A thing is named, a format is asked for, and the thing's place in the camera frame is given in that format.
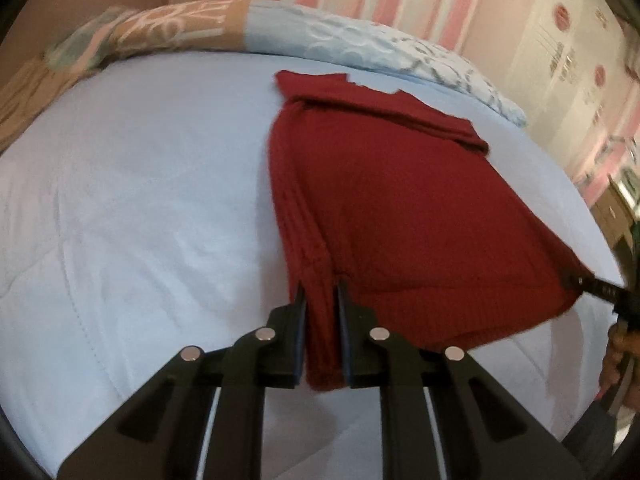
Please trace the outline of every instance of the folded garment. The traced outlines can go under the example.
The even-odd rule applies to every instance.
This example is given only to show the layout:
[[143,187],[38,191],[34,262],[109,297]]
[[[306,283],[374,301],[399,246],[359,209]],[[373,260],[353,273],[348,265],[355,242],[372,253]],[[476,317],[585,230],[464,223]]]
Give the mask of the folded garment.
[[561,276],[590,272],[492,168],[471,122],[345,74],[276,81],[271,189],[290,289],[307,294],[313,387],[342,383],[338,280],[428,349],[488,343],[575,302]]

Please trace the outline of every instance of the black tool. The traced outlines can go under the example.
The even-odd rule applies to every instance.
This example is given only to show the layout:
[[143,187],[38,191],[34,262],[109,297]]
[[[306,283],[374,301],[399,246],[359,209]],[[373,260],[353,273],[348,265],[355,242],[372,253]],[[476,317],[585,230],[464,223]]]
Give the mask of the black tool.
[[264,389],[299,383],[305,313],[300,290],[231,348],[183,348],[64,461],[57,478],[193,480],[219,390],[204,479],[259,479]]
[[469,354],[415,348],[378,326],[373,310],[351,303],[344,284],[337,304],[346,383],[380,387],[385,480],[437,479],[441,467],[450,480],[584,478],[574,457]]
[[[619,333],[640,330],[640,228],[633,232],[635,283],[626,289],[593,276],[569,276],[567,284],[613,304],[618,314]],[[602,398],[594,400],[582,418],[574,425],[562,443],[578,459],[587,479],[596,478],[609,463],[617,431],[620,407],[631,386],[636,359],[625,353],[618,365],[620,381],[610,387]]]

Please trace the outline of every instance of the wooden dresser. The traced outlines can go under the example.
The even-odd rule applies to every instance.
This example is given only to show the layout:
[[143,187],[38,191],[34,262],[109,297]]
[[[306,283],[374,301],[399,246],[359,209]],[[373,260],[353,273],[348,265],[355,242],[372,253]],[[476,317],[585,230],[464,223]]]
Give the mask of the wooden dresser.
[[622,237],[632,245],[631,227],[636,222],[633,212],[618,190],[618,186],[609,181],[609,187],[591,208],[600,230],[613,248]]

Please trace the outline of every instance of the metal screw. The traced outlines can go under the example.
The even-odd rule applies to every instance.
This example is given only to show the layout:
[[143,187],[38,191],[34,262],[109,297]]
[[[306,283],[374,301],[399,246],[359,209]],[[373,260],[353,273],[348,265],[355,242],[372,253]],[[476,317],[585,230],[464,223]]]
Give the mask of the metal screw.
[[180,357],[183,361],[196,361],[199,359],[202,354],[202,350],[200,350],[197,346],[185,346],[180,352]]
[[260,341],[271,341],[274,337],[276,337],[276,331],[273,328],[269,328],[268,326],[263,326],[255,331],[255,336]]
[[465,351],[457,346],[450,346],[444,351],[444,355],[449,361],[462,361],[465,357]]
[[381,326],[369,330],[369,337],[372,338],[373,341],[386,341],[390,335],[389,330]]

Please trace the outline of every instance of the mattress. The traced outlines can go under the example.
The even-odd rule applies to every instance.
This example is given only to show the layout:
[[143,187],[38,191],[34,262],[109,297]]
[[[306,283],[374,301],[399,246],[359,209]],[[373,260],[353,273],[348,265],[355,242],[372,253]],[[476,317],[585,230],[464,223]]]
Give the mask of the mattress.
[[[530,209],[597,275],[622,282],[569,179],[473,98],[290,57],[118,62],[0,158],[0,404],[51,474],[180,348],[229,346],[287,303],[266,158],[282,69],[347,72],[468,118]],[[596,394],[611,322],[610,308],[583,296],[472,355],[561,438]],[[382,478],[377,391],[269,390],[263,478]]]

